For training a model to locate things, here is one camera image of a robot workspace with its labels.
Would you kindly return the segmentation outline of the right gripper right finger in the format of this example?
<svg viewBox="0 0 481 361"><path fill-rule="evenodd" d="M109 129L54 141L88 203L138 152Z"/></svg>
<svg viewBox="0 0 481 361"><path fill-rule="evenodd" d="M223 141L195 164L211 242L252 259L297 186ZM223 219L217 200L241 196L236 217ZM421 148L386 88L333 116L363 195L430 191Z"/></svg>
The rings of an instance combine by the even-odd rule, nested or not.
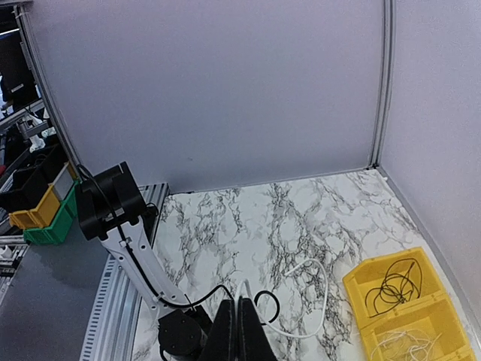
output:
<svg viewBox="0 0 481 361"><path fill-rule="evenodd" d="M251 299L238 303L238 359L240 361L277 361L259 321Z"/></svg>

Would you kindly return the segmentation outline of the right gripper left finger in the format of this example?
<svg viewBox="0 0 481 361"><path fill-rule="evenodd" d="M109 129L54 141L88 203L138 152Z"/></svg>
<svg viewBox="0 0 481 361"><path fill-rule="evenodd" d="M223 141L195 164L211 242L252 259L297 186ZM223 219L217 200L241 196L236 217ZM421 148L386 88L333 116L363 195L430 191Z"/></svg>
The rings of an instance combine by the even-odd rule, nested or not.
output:
<svg viewBox="0 0 481 361"><path fill-rule="evenodd" d="M223 300L216 313L199 360L234 361L237 353L237 325L234 301Z"/></svg>

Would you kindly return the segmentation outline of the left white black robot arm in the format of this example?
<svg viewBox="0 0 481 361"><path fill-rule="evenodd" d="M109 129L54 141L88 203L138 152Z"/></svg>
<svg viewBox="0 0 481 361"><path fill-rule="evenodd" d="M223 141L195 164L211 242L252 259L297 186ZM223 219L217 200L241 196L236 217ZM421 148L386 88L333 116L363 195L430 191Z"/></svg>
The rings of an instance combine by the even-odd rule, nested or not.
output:
<svg viewBox="0 0 481 361"><path fill-rule="evenodd" d="M80 229L99 240L119 263L159 325L162 358L197 360L207 336L199 307L168 277L154 254L144 221L150 212L126 162L99 174L77 165L75 187Z"/></svg>

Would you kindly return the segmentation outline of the left yellow bin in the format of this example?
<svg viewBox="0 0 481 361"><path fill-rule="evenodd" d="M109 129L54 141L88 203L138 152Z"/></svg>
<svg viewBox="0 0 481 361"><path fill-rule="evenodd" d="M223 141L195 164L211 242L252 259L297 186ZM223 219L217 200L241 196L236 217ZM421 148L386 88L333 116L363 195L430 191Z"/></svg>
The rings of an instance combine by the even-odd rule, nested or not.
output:
<svg viewBox="0 0 481 361"><path fill-rule="evenodd" d="M422 247L362 261L343 277L359 329L446 291Z"/></svg>

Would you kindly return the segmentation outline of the middle yellow bin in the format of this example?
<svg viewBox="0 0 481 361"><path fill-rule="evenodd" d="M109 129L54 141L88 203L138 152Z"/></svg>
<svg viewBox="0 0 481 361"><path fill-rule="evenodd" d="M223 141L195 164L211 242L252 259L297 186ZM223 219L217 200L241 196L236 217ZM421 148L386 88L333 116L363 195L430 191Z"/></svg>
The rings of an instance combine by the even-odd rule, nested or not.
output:
<svg viewBox="0 0 481 361"><path fill-rule="evenodd" d="M368 360L475 360L450 298L443 296L360 331Z"/></svg>

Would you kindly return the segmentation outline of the green storage bin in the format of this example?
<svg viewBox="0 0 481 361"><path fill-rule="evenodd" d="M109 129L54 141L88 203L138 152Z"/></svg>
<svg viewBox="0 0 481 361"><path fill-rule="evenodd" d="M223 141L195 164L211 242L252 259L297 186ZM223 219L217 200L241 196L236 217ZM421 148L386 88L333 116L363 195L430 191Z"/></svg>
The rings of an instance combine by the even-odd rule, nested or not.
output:
<svg viewBox="0 0 481 361"><path fill-rule="evenodd" d="M49 226L43 229L27 229L23 232L23 239L27 244L61 244L65 241L74 220L77 218L75 189L79 183L78 180L74 182L72 189L66 199L61 202L60 208Z"/></svg>

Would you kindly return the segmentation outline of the yellow background storage bin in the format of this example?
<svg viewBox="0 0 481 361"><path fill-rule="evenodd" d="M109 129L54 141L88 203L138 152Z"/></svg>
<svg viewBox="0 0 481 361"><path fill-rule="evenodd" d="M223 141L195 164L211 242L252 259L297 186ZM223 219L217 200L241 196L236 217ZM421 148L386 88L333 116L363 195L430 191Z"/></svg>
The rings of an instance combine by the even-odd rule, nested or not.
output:
<svg viewBox="0 0 481 361"><path fill-rule="evenodd" d="M49 226L74 187L73 173L71 163L66 162L35 207L9 213L9 224L21 230Z"/></svg>

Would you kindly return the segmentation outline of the black background storage bins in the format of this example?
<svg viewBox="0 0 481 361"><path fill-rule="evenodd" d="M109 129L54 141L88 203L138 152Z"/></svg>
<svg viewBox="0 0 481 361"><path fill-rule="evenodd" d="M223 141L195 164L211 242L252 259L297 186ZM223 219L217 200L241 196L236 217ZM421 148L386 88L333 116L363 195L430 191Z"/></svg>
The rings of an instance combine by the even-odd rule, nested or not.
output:
<svg viewBox="0 0 481 361"><path fill-rule="evenodd" d="M13 183L1 191L1 208L8 213L35 208L68 157L60 144L31 153L13 174Z"/></svg>

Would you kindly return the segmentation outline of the aluminium front frame rail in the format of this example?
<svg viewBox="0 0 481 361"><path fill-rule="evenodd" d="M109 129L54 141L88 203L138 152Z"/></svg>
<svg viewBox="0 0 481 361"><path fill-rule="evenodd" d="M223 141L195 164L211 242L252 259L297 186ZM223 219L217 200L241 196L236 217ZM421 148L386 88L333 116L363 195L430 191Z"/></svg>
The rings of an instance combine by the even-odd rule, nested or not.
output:
<svg viewBox="0 0 481 361"><path fill-rule="evenodd" d="M89 317L81 360L159 360L156 313L108 256Z"/></svg>

